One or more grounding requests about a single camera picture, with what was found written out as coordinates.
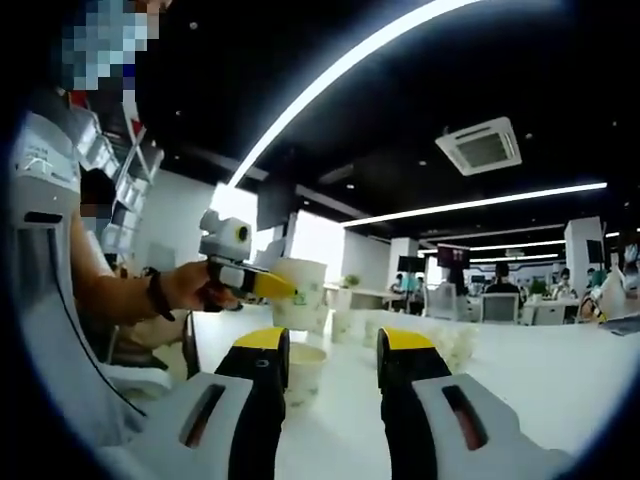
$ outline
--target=ceiling air conditioner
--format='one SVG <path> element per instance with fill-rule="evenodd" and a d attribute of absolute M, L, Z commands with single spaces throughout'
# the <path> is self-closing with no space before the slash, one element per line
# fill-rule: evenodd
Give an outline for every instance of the ceiling air conditioner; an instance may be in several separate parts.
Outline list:
<path fill-rule="evenodd" d="M 507 117 L 444 135 L 436 140 L 436 144 L 465 176 L 522 163 L 516 136 Z"/>

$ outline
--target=office chair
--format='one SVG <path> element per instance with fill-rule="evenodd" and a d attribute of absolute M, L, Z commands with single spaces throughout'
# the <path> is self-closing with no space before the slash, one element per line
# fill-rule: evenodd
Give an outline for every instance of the office chair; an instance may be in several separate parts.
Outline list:
<path fill-rule="evenodd" d="M 517 293 L 485 293 L 481 297 L 480 322 L 515 324 L 519 303 L 520 295 Z"/>
<path fill-rule="evenodd" d="M 427 316 L 458 321 L 460 312 L 456 295 L 456 286 L 453 283 L 443 282 L 435 290 L 426 291 Z"/>

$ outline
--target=led light strip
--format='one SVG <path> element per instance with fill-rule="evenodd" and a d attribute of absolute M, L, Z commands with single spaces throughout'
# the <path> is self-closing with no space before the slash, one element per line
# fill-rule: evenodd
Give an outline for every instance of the led light strip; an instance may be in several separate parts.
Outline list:
<path fill-rule="evenodd" d="M 262 135 L 258 143 L 251 149 L 238 169 L 235 171 L 229 186 L 235 187 L 240 183 L 242 177 L 249 171 L 258 157 L 267 149 L 273 140 L 282 133 L 291 121 L 298 116 L 318 95 L 329 87 L 338 78 L 348 72 L 354 65 L 368 57 L 370 54 L 383 47 L 392 40 L 409 30 L 421 25 L 429 20 L 451 12 L 458 8 L 470 5 L 483 0 L 434 0 L 427 5 L 413 10 L 406 15 L 394 20 L 386 27 L 381 28 L 360 44 L 345 53 L 336 63 L 331 65 L 322 75 L 316 78 L 296 98 L 287 109 L 282 112 L 278 119 Z"/>
<path fill-rule="evenodd" d="M 620 235 L 620 232 L 611 232 L 607 233 L 605 236 L 607 238 L 617 237 Z M 547 245 L 562 245 L 566 243 L 565 240 L 549 240 L 546 242 L 531 242 L 531 243 L 513 243 L 511 245 L 489 245 L 486 247 L 470 247 L 469 250 L 474 252 L 480 252 L 485 250 L 508 250 L 510 248 L 527 248 L 527 247 L 544 247 Z M 422 255 L 429 255 L 438 253 L 437 248 L 430 248 L 426 250 L 418 250 L 418 253 Z"/>
<path fill-rule="evenodd" d="M 545 255 L 529 255 L 524 257 L 495 257 L 495 258 L 472 258 L 471 263 L 493 263 L 493 262 L 519 262 L 520 260 L 543 260 L 545 258 L 557 258 L 557 253 L 547 253 Z"/>
<path fill-rule="evenodd" d="M 463 210 L 466 208 L 486 207 L 488 205 L 496 205 L 498 203 L 516 202 L 519 200 L 530 200 L 532 198 L 549 197 L 552 195 L 564 195 L 567 193 L 586 192 L 589 190 L 600 190 L 607 188 L 606 182 L 590 183 L 587 185 L 575 185 L 573 187 L 552 188 L 550 190 L 539 190 L 537 192 L 518 193 L 515 195 L 506 195 L 504 197 L 486 198 L 484 200 L 473 200 L 471 202 L 453 203 L 451 205 L 441 205 L 439 207 L 420 208 L 418 210 L 410 210 L 407 212 L 390 213 L 377 217 L 362 218 L 359 220 L 350 220 L 342 222 L 343 227 L 355 227 L 356 225 L 366 225 L 369 223 L 386 222 L 388 220 L 397 220 L 399 218 L 417 217 L 420 215 L 431 215 L 433 213 L 451 212 L 453 210 Z"/>
<path fill-rule="evenodd" d="M 607 233 L 605 235 L 605 237 L 607 238 L 619 237 L 619 236 L 620 236 L 620 232 L 612 232 L 612 233 Z"/>

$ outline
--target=black ceiling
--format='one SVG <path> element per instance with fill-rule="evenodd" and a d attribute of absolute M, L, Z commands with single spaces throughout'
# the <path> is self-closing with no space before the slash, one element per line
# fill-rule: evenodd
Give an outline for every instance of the black ceiling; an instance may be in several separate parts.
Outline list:
<path fill-rule="evenodd" d="M 139 56 L 136 72 L 141 120 L 168 151 L 164 168 L 211 183 L 228 180 L 232 171 L 190 147 L 241 160 L 335 60 L 423 3 L 174 0 L 160 40 Z M 638 218 L 629 208 L 640 197 L 632 140 L 640 126 L 640 71 L 632 59 L 640 49 L 631 3 L 485 0 L 445 14 L 338 79 L 256 166 L 271 171 L 288 155 L 298 183 L 368 215 L 609 182 L 606 191 L 356 228 L 387 238 L 564 224 L 590 215 L 620 228 Z M 522 165 L 464 177 L 434 143 L 445 129 L 500 116 L 513 124 Z M 345 166 L 337 180 L 321 181 Z M 304 208 L 353 218 L 314 203 Z"/>

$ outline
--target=wristwatch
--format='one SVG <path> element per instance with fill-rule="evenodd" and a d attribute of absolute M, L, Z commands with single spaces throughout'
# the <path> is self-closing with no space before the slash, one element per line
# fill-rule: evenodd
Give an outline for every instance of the wristwatch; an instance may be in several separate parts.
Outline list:
<path fill-rule="evenodd" d="M 154 272 L 149 280 L 149 286 L 147 287 L 147 297 L 153 305 L 153 309 L 158 315 L 162 315 L 170 322 L 174 322 L 176 317 L 171 314 L 171 306 L 167 300 L 167 296 L 162 291 L 160 285 L 160 272 Z"/>

